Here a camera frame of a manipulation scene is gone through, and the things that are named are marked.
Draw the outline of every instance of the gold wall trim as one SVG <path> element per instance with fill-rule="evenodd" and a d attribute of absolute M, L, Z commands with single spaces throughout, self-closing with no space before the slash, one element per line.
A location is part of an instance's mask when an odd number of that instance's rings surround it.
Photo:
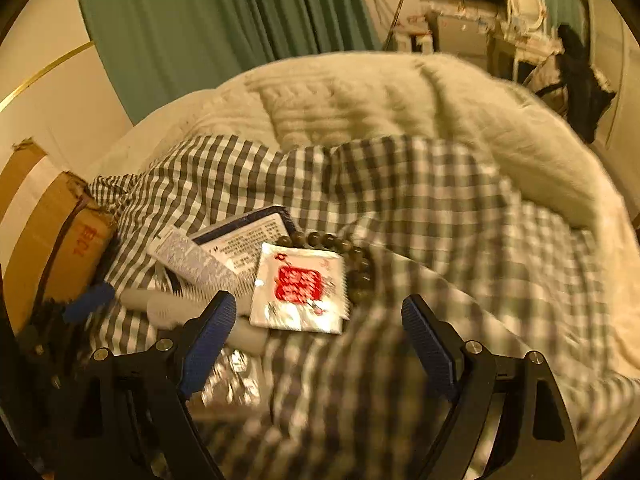
<path fill-rule="evenodd" d="M 60 56 L 57 60 L 49 63 L 46 67 L 36 72 L 33 76 L 27 79 L 24 83 L 22 83 L 18 88 L 16 88 L 13 92 L 11 92 L 7 97 L 2 99 L 0 102 L 0 112 L 8 107 L 9 103 L 18 97 L 22 92 L 24 92 L 27 88 L 29 88 L 32 84 L 34 84 L 38 79 L 47 73 L 51 72 L 55 67 L 64 63 L 67 59 L 71 59 L 76 54 L 80 54 L 83 50 L 87 50 L 89 47 L 94 46 L 93 41 L 89 41 L 88 43 L 82 44 L 76 47 L 73 50 L 67 52 L 64 56 Z"/>

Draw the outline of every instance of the gingham fabric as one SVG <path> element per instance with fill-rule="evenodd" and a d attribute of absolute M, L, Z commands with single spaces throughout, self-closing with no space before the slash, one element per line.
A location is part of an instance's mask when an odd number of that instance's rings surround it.
<path fill-rule="evenodd" d="M 145 253 L 164 226 L 189 234 L 228 216 L 286 206 L 302 230 L 371 244 L 375 292 L 344 334 L 272 331 L 263 367 L 270 410 L 202 428 L 228 480 L 415 478 L 448 405 L 402 330 L 423 298 L 463 339 L 547 357 L 566 402 L 585 478 L 637 418 L 640 385 L 608 365 L 610 329 L 591 233 L 522 199 L 460 144 L 423 137 L 354 140 L 289 153 L 235 136 L 179 144 L 146 173 L 98 178 L 118 216 L 105 279 L 152 283 Z M 156 333 L 117 304 L 90 325 L 94 347 L 148 348 Z M 469 475 L 490 450 L 485 438 Z"/>

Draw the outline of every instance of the foil packet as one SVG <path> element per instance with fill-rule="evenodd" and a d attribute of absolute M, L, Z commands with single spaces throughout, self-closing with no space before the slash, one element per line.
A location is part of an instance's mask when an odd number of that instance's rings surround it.
<path fill-rule="evenodd" d="M 260 358 L 223 347 L 203 389 L 186 403 L 193 420 L 230 420 L 268 408 Z"/>
<path fill-rule="evenodd" d="M 252 325 L 341 334 L 344 319 L 349 319 L 349 302 L 340 254 L 262 244 Z"/>

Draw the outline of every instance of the red logo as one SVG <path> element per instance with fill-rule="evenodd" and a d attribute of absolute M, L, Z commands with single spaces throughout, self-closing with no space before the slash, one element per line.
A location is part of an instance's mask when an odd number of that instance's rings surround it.
<path fill-rule="evenodd" d="M 322 297 L 322 276 L 313 269 L 280 267 L 276 280 L 275 296 L 280 301 L 305 304 Z"/>

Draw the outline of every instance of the cardboard box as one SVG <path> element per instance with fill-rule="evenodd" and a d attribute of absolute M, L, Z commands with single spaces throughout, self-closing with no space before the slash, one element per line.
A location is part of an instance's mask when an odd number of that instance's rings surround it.
<path fill-rule="evenodd" d="M 32 140 L 0 152 L 0 268 L 14 333 L 34 304 L 71 301 L 85 290 L 114 229 L 86 182 Z"/>

